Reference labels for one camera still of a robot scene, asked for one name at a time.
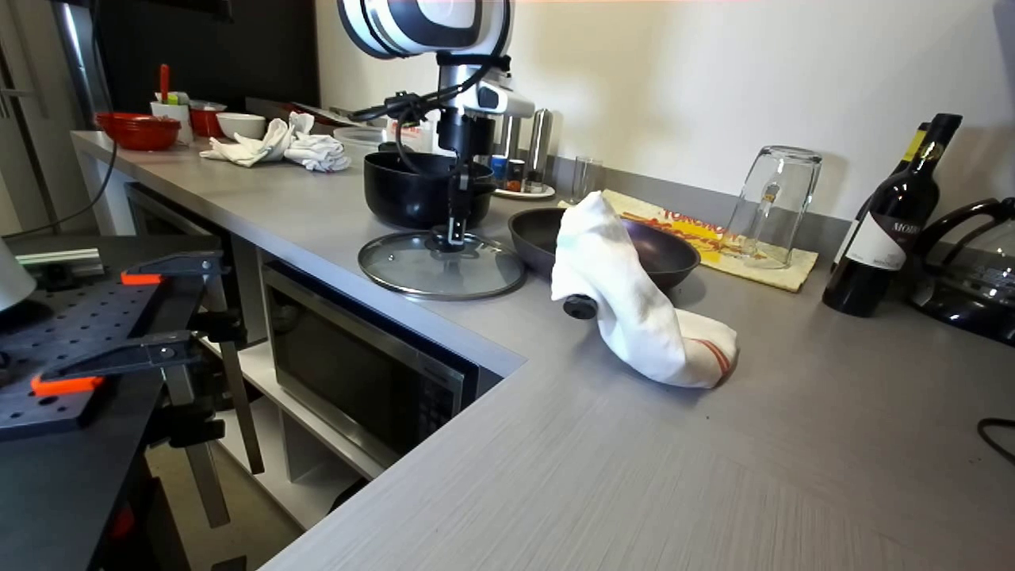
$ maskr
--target towel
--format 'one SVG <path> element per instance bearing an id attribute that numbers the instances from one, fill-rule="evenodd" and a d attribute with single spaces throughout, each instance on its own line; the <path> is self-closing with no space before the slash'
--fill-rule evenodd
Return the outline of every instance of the towel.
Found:
<path id="1" fill-rule="evenodd" d="M 345 172 L 353 160 L 335 135 L 312 134 L 313 115 L 291 111 L 290 119 L 272 118 L 261 138 L 235 135 L 235 144 L 210 138 L 212 150 L 202 160 L 265 164 L 265 163 L 298 163 L 307 172 Z"/>
<path id="2" fill-rule="evenodd" d="M 671 303 L 603 194 L 586 194 L 562 218 L 552 302 L 567 296 L 589 296 L 603 341 L 658 383 L 718 387 L 734 373 L 736 331 Z"/>

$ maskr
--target metal pot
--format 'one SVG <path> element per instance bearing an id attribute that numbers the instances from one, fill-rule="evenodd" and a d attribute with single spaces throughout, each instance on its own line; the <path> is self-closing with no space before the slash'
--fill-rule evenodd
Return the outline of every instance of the metal pot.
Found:
<path id="1" fill-rule="evenodd" d="M 397 150 L 364 156 L 364 197 L 370 213 L 386 226 L 404 226 L 404 228 L 443 226 L 450 185 L 455 185 L 450 156 L 397 152 Z M 488 178 L 488 169 L 479 169 L 479 178 L 473 178 L 473 194 L 471 194 L 471 213 L 467 213 L 471 226 L 484 222 L 484 215 L 488 213 L 492 194 L 495 194 L 495 185 Z"/>
<path id="2" fill-rule="evenodd" d="M 543 279 L 552 279 L 562 218 L 566 208 L 527 208 L 511 218 L 511 241 L 518 256 Z M 699 250 L 689 241 L 635 218 L 627 218 L 624 228 L 643 274 L 658 283 L 658 288 L 676 288 L 699 265 Z M 599 303 L 586 296 L 567 296 L 566 312 L 570 317 L 589 319 L 597 317 Z"/>

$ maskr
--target wall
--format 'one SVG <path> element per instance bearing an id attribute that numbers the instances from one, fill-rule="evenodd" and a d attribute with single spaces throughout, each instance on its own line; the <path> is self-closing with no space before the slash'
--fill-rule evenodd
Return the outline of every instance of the wall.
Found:
<path id="1" fill-rule="evenodd" d="M 433 58 L 370 61 L 321 4 L 323 102 L 427 93 Z M 850 218 L 932 111 L 966 126 L 943 205 L 1011 194 L 1011 0 L 518 0 L 515 84 L 555 108 L 560 156 L 736 194 L 766 144 L 825 152 L 815 208 Z"/>

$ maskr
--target pot lid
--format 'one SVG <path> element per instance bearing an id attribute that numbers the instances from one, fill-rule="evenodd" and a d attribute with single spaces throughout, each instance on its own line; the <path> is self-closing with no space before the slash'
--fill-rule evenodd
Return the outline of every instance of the pot lid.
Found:
<path id="1" fill-rule="evenodd" d="M 404 230 L 369 241 L 359 265 L 383 288 L 421 298 L 492 298 L 524 286 L 527 271 L 505 237 L 471 237 L 443 246 L 437 230 Z"/>

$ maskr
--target wire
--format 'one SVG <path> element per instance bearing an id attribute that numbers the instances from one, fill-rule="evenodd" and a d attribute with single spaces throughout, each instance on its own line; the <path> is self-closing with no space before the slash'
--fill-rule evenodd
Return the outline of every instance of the wire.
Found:
<path id="1" fill-rule="evenodd" d="M 2 234 L 2 237 L 39 234 L 39 230 L 55 230 L 55 228 L 62 230 L 64 222 L 97 208 L 101 204 L 104 190 L 108 190 L 108 181 L 115 178 L 119 156 L 121 156 L 121 145 L 115 144 L 115 150 L 108 152 L 108 164 L 104 164 L 101 185 L 99 185 L 97 197 L 85 205 L 47 222 L 47 226 L 24 228 L 24 230 Z"/>
<path id="2" fill-rule="evenodd" d="M 1015 449 L 1004 447 L 990 428 L 1010 428 L 1015 431 L 1015 418 L 980 418 L 977 423 L 977 433 L 988 442 L 988 447 L 993 447 L 995 455 L 1004 455 L 1010 463 L 1015 463 Z"/>

